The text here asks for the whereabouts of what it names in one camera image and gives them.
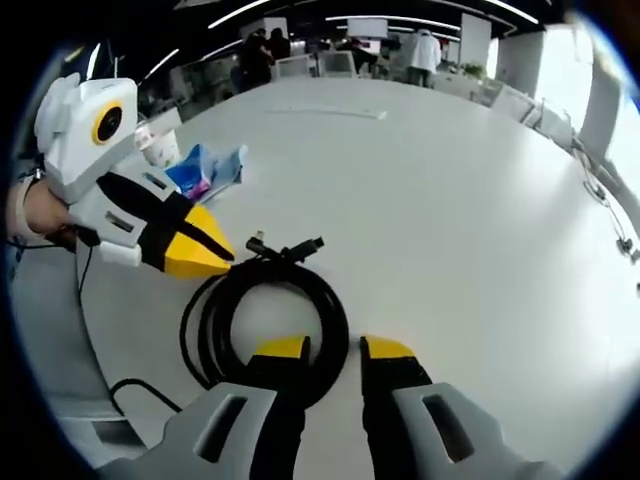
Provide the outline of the person's left hand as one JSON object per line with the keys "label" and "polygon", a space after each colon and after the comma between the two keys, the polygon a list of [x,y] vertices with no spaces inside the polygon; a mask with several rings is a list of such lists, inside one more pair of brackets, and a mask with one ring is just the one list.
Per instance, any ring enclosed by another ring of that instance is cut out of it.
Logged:
{"label": "person's left hand", "polygon": [[68,207],[50,190],[46,180],[31,184],[23,207],[26,224],[38,237],[52,238],[60,244],[76,241]]}

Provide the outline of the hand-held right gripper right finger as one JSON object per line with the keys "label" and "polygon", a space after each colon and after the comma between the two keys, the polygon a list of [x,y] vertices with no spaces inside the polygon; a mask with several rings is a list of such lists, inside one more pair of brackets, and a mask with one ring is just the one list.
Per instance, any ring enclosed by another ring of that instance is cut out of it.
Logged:
{"label": "hand-held right gripper right finger", "polygon": [[559,479],[505,442],[499,422],[458,389],[435,383],[404,344],[360,340],[363,428],[377,479]]}

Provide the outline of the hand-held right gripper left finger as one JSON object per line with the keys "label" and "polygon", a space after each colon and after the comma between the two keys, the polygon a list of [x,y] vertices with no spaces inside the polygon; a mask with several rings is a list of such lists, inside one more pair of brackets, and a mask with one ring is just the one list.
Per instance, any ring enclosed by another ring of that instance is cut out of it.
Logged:
{"label": "hand-held right gripper left finger", "polygon": [[303,375],[310,338],[269,342],[249,374],[205,392],[164,427],[161,442],[137,459],[115,460],[100,479],[292,479],[305,409],[285,384]]}

